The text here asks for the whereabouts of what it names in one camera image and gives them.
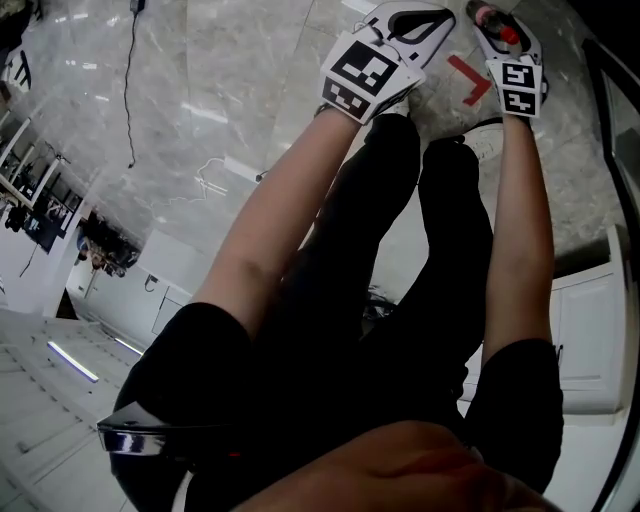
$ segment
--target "red tape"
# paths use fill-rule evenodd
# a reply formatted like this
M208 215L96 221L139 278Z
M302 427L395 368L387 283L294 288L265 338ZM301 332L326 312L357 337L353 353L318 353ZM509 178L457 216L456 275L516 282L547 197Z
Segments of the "red tape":
M472 106L480 98L482 98L482 96L484 96L484 94L489 89L491 89L491 81L483 77L460 57L452 55L447 59L447 61L469 80L471 80L474 84L476 84L476 86L473 88L473 91L471 91L471 95L463 101L465 105Z

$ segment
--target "ceiling light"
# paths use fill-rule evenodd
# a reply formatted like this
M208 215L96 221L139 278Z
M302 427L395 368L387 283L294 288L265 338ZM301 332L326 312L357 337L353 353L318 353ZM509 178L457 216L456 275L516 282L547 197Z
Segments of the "ceiling light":
M188 110L194 116L197 116L197 117L204 117L206 119L211 119L212 121L216 121L221 124L227 124L229 122L229 119L227 119L225 116L218 114L217 112L214 112L213 110L194 107L189 103L182 103L182 105L180 106L185 110Z
M226 189L222 187L218 187L218 185L214 185L213 183L209 183L208 181L203 180L202 178L198 178L197 176L193 177L200 185L202 185L207 190L211 190L211 192L215 192L216 194L220 194L221 196L226 196Z
M56 352L60 357L65 359L71 366L73 366L76 370L82 373L87 379L91 382L98 382L100 379L95 373L90 370L87 370L84 366L82 366L78 361L76 361L73 357L67 354L64 350L62 350L57 343L53 341L47 342L47 346Z
M120 343L120 345L127 347L129 350L135 352L139 356L141 356L144 353L144 352L140 352L137 348L133 348L131 345L129 345L128 343L125 343L120 338L113 338L113 339L116 340L118 343Z
M369 14L377 7L376 4L367 2L367 0L342 0L342 5L364 15Z

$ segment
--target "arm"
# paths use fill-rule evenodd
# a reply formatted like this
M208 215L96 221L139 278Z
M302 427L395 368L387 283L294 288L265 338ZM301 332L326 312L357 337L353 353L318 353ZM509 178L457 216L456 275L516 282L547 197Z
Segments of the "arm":
M256 335L359 128L335 109L313 120L240 211L192 302L224 309Z
M535 140L523 121L505 115L483 364L516 341L551 341L553 267L551 216Z

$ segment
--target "red object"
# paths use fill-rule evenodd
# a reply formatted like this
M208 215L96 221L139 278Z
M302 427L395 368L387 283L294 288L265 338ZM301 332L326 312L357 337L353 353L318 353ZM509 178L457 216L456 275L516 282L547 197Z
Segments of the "red object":
M471 80L476 86L471 91L471 95L466 98L463 103L465 105L472 106L475 104L484 94L491 89L491 81L487 80L480 73L478 73L475 69L473 69L469 64L463 61L460 57L452 55L447 59L449 64L451 64L454 68L460 71L463 75L465 75L469 80Z
M505 26L500 31L500 39L508 44L518 44L520 42L520 36L518 36L518 33L513 29L513 27L509 26Z

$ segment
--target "sneaker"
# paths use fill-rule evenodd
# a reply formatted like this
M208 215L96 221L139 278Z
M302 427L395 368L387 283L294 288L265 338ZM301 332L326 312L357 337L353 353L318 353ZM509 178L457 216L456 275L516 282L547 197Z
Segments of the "sneaker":
M462 143L471 148L479 163L486 162L502 153L502 132L502 118L487 119L462 135Z

